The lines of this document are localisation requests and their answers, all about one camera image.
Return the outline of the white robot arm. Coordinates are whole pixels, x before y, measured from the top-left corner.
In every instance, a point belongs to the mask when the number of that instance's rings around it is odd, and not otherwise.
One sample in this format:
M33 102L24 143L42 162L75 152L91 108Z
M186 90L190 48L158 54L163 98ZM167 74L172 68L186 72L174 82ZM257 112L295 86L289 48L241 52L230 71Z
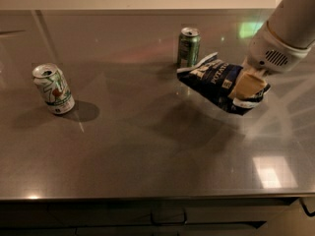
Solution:
M315 43L315 0L282 0L252 37L229 97L245 99L266 85L268 75L292 70Z

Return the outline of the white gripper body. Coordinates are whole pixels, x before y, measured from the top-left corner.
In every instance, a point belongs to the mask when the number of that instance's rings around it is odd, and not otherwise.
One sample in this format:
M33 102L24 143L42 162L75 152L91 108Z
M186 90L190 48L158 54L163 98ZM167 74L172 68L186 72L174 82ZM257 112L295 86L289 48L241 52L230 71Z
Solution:
M265 22L250 41L246 58L255 61L267 74L292 70L310 52L311 47L293 47L280 39Z

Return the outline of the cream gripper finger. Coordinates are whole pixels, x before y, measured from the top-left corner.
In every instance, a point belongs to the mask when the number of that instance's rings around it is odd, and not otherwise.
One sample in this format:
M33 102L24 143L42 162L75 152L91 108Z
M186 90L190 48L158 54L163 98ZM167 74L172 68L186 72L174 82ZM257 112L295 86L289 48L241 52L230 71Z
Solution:
M262 90L267 85L266 81L248 72L242 72L236 79L236 83L231 93L231 99L246 99Z
M253 60L245 58L242 67L244 68L245 72L251 73L251 74L256 74L256 73L261 73L262 68Z

